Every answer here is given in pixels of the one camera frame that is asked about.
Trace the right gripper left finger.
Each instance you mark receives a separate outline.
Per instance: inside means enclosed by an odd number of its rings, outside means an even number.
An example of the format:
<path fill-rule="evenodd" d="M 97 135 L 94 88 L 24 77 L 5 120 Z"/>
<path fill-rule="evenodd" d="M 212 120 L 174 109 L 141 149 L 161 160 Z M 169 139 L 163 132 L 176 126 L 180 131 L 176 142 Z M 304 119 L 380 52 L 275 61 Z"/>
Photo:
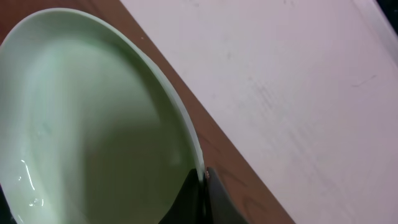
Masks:
<path fill-rule="evenodd" d="M 205 196 L 198 173 L 192 169 L 177 194 L 171 208 L 159 224 L 203 224 L 205 222 Z"/>

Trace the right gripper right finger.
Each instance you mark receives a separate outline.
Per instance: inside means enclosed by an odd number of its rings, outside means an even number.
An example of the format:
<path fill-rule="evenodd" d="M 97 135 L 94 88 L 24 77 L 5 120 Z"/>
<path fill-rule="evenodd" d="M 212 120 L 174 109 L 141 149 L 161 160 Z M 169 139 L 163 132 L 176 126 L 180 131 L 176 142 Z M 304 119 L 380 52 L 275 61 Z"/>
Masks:
<path fill-rule="evenodd" d="M 227 190 L 216 171 L 208 167 L 206 185 L 208 201 L 211 209 L 211 219 L 214 224 L 248 224 L 231 200 Z"/>

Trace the light green plate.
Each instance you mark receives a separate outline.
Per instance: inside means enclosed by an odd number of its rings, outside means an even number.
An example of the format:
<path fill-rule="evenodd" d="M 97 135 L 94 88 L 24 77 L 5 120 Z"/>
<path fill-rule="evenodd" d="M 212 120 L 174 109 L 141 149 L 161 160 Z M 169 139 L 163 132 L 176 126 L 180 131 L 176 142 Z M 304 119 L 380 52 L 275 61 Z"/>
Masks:
<path fill-rule="evenodd" d="M 158 223 L 203 154 L 160 68 L 91 14 L 45 9 L 1 44 L 1 188 L 17 223 Z"/>

